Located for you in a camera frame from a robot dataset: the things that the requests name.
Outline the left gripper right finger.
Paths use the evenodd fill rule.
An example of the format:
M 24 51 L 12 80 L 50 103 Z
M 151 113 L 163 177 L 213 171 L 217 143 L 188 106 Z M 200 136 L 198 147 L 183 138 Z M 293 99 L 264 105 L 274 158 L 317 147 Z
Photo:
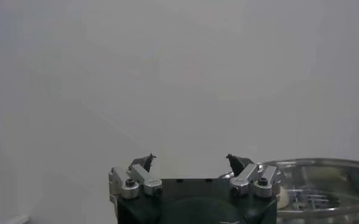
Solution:
M 229 195 L 233 198 L 253 194 L 260 198 L 276 197 L 281 192 L 280 171 L 276 166 L 255 164 L 249 158 L 228 154 L 233 175 L 229 178 Z

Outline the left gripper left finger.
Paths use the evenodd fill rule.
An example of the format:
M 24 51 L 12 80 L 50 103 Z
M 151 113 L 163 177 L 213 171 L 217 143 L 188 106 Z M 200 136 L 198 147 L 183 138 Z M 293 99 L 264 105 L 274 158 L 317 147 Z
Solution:
M 111 200 L 118 198 L 134 199 L 141 194 L 158 197 L 163 190 L 163 181 L 150 174 L 152 153 L 134 159 L 127 169 L 112 167 L 108 173 L 108 189 Z

